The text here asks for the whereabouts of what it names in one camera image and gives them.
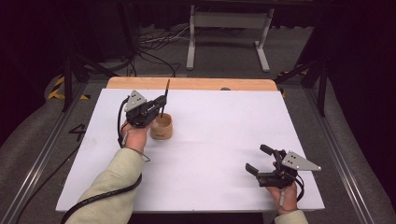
desk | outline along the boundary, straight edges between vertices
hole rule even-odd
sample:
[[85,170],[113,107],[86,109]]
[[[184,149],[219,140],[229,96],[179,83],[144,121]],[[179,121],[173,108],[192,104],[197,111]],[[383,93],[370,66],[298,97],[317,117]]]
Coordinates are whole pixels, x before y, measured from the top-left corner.
[[[93,111],[57,211],[74,205],[118,150],[115,124],[122,100],[132,89],[148,100],[154,99],[163,94],[167,79],[109,80]],[[223,87],[233,91],[216,91]],[[145,153],[151,162],[146,164],[134,201],[136,213],[275,209],[272,197],[258,187],[254,176],[245,171],[245,164],[249,162],[261,172],[274,170],[274,158],[262,153],[260,144],[292,149],[301,156],[304,152],[272,80],[171,78],[165,112],[173,116],[174,135],[166,141],[148,139]],[[323,209],[312,173],[300,175],[305,182],[305,196],[299,207]]]

long-sleeved shirt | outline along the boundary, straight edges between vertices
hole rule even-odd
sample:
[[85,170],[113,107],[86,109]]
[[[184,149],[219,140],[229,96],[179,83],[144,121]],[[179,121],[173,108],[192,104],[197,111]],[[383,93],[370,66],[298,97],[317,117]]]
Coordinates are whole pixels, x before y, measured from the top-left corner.
[[[95,178],[92,185],[78,201],[81,202],[98,194],[131,186],[142,173],[143,167],[144,161],[140,154],[129,148],[120,149],[107,168]],[[134,210],[135,195],[136,189],[90,203],[78,209],[66,223],[128,223]],[[303,223],[308,222],[300,210],[276,218],[276,224]]]

person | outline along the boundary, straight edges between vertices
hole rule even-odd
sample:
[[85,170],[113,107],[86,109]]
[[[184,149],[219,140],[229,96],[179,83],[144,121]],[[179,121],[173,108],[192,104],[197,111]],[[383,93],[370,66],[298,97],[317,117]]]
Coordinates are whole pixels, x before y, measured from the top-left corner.
[[[115,189],[131,186],[136,182],[143,171],[144,149],[147,143],[148,130],[155,122],[146,128],[136,129],[130,124],[123,125],[122,136],[127,134],[123,148],[119,149],[107,168],[97,176],[92,185],[81,195],[79,202],[102,193]],[[282,190],[267,187],[273,196],[277,212],[276,224],[303,224],[308,223],[304,213],[297,208],[297,186],[284,189],[284,202],[280,205]],[[136,189],[112,196],[78,209],[67,219],[67,224],[74,223],[128,223],[134,210],[134,197]]]

white tabletop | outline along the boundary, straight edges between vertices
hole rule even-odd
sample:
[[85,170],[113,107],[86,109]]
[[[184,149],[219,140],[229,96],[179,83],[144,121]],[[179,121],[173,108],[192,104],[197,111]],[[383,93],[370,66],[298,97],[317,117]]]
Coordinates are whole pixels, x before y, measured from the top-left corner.
[[[103,89],[57,204],[66,211],[120,148],[117,116],[132,90]],[[163,91],[139,90],[148,100]],[[169,91],[165,112],[174,121],[169,140],[148,138],[143,181],[135,213],[260,212],[273,210],[270,194],[245,170],[248,162],[262,173],[274,170],[265,144],[305,157],[278,91]],[[301,171],[303,210],[323,209],[311,172]]]

cylindrical container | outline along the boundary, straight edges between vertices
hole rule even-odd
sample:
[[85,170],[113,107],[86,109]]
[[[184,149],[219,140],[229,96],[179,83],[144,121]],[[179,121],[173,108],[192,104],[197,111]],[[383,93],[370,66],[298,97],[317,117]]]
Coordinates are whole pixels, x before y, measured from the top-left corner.
[[166,140],[172,137],[173,125],[172,117],[169,114],[163,113],[163,117],[159,115],[156,119],[157,125],[151,127],[149,133],[153,139]]

